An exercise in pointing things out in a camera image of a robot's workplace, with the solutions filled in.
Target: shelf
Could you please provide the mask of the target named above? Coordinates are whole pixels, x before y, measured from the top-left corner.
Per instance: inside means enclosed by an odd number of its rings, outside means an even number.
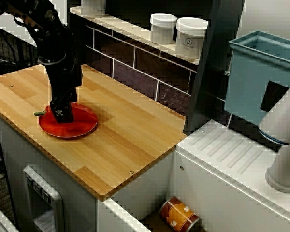
[[[78,15],[80,17],[83,17],[91,22],[94,22],[100,26],[111,29],[112,31],[118,32],[118,33],[123,34],[125,36],[128,36],[136,41],[142,42],[146,45],[149,45],[153,48],[156,48],[162,52],[168,53],[172,56],[178,57],[182,60],[185,60],[185,61],[190,62],[190,63],[195,64],[195,65],[199,64],[200,59],[188,59],[188,58],[184,58],[184,57],[177,55],[175,53],[175,47],[176,47],[175,41],[173,41],[173,43],[167,44],[167,45],[161,45],[161,44],[156,44],[156,43],[151,42],[150,41],[150,33],[151,32],[149,30],[142,28],[142,27],[136,26],[134,24],[123,21],[119,18],[110,16],[108,14],[102,18],[90,18],[87,16],[83,16],[81,14],[81,7],[80,6],[70,8],[70,12],[75,14],[75,15]]]

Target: can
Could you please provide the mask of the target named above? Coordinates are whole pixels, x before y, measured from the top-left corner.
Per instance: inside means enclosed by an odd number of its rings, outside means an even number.
[[[192,232],[202,220],[176,197],[170,197],[159,211],[160,217],[176,232]]]

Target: orange label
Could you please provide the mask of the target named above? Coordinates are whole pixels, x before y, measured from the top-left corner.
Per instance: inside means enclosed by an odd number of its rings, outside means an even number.
[[[170,199],[164,206],[165,221],[176,231],[186,232],[189,226],[199,217],[178,199]]]

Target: green handle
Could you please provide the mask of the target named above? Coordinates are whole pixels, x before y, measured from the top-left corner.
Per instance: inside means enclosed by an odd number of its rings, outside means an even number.
[[[46,111],[40,111],[40,112],[35,112],[34,113],[34,116],[40,116],[40,115],[45,115],[46,114]]]

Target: jar lid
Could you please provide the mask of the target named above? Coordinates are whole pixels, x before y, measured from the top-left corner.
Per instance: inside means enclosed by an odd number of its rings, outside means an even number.
[[[194,37],[205,37],[208,21],[200,18],[185,17],[177,21],[176,29]]]
[[[177,18],[171,14],[154,13],[150,17],[150,23],[158,27],[172,28],[176,25]]]

